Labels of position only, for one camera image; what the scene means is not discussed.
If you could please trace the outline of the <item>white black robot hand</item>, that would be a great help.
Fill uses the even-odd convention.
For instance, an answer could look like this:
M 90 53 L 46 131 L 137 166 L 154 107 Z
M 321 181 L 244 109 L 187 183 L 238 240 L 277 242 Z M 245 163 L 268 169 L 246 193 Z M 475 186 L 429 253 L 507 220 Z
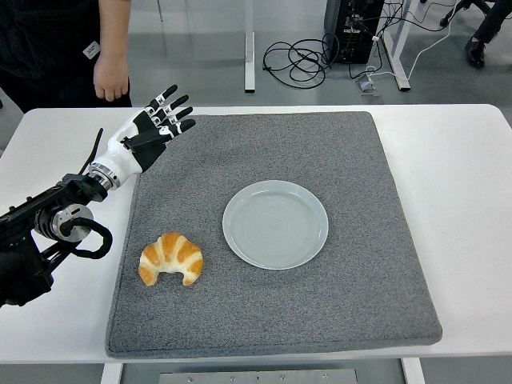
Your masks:
M 188 95 L 166 103 L 177 89 L 172 85 L 126 120 L 108 140 L 106 152 L 88 165 L 87 175 L 115 190 L 132 175 L 147 171 L 171 140 L 195 125 L 187 117 L 193 108 L 184 106 Z

